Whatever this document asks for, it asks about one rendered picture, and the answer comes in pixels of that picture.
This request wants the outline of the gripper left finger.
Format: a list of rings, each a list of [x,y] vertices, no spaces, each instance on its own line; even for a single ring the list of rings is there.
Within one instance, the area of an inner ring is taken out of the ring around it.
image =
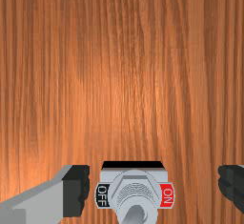
[[[64,166],[48,180],[0,203],[0,224],[59,224],[79,217],[90,191],[88,165]]]

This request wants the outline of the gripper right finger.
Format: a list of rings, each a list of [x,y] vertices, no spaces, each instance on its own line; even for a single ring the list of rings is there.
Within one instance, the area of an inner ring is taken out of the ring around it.
[[[244,165],[218,167],[218,188],[244,214]]]

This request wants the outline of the grey toggle switch black base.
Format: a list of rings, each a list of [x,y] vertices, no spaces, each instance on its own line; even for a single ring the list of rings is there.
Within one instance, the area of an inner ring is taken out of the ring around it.
[[[94,199],[119,224],[156,224],[158,211],[173,207],[175,190],[160,161],[105,161]]]

